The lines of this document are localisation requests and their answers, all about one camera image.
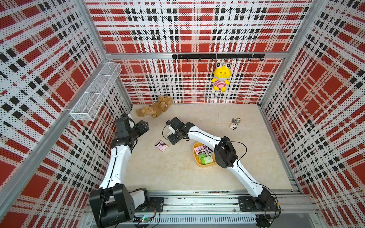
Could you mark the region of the green tissue pack front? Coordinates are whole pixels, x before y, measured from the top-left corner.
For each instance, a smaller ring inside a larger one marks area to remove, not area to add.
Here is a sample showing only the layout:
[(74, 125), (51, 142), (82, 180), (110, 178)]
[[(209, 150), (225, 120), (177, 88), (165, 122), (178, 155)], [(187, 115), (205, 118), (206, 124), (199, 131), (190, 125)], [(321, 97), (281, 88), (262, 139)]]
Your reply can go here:
[(214, 163), (213, 156), (205, 156), (201, 158), (202, 165), (208, 165)]

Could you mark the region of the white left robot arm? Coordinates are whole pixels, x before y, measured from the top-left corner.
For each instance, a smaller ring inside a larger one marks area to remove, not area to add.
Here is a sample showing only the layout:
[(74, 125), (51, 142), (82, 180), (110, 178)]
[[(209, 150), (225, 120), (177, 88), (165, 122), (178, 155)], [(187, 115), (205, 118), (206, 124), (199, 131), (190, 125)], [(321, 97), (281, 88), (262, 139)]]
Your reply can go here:
[(128, 114), (115, 121), (116, 139), (111, 142), (111, 158), (99, 189), (92, 191), (89, 204), (98, 228), (131, 221), (137, 209), (149, 208), (145, 188), (129, 191), (124, 185), (126, 169), (138, 138), (149, 130), (148, 123), (135, 123)]

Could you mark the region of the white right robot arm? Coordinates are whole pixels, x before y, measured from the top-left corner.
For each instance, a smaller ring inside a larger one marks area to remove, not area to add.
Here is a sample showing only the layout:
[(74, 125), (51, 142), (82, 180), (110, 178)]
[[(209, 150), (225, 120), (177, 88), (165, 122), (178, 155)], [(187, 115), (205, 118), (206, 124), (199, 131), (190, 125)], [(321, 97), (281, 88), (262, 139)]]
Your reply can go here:
[(223, 169), (229, 170), (248, 191), (248, 197), (239, 197), (242, 212), (281, 212), (280, 203), (268, 187), (258, 183), (245, 169), (237, 156), (233, 141), (228, 137), (213, 136), (194, 124), (181, 122), (177, 117), (166, 122), (171, 131), (167, 139), (173, 144), (180, 140), (195, 140), (214, 150), (216, 163)]

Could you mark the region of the yellow plastic storage tray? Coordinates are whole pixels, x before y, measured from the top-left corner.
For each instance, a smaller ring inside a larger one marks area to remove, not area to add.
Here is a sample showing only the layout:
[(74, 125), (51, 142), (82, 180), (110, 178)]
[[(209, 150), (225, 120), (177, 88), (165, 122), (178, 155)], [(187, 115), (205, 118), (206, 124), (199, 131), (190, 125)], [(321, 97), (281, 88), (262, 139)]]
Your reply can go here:
[(196, 142), (196, 143), (194, 144), (194, 146), (193, 146), (193, 154), (194, 154), (194, 158), (195, 158), (195, 161), (196, 161), (196, 163), (198, 164), (198, 166), (200, 166), (200, 167), (209, 167), (209, 166), (217, 165), (216, 158), (215, 158), (215, 155), (214, 155), (214, 154), (212, 155), (212, 156), (213, 156), (213, 159), (214, 159), (214, 163), (212, 163), (212, 164), (208, 164), (208, 165), (202, 165), (201, 159), (199, 159), (199, 158), (196, 156), (195, 152), (194, 152), (194, 148), (195, 148), (195, 147), (197, 147), (197, 146), (199, 146), (199, 145), (202, 145), (202, 143), (200, 143), (200, 142)]

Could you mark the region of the pink cartoon tissue pack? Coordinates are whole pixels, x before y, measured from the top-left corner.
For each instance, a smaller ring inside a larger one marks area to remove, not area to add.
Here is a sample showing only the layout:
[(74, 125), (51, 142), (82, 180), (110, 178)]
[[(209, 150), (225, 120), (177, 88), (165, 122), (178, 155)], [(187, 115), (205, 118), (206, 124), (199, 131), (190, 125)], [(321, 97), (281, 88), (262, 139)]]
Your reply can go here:
[(204, 147), (205, 147), (207, 156), (210, 156), (210, 155), (213, 155), (214, 154), (214, 150), (212, 150), (208, 146), (204, 146)]
[(196, 156), (201, 156), (203, 154), (206, 154), (207, 151), (206, 151), (205, 145), (202, 144), (202, 145), (195, 147), (194, 152), (195, 152)]
[(161, 152), (165, 152), (165, 151), (167, 150), (167, 148), (168, 148), (168, 145), (167, 145), (165, 142), (163, 142), (162, 140), (159, 140), (159, 141), (156, 143), (155, 147), (156, 147), (158, 150), (160, 150)]

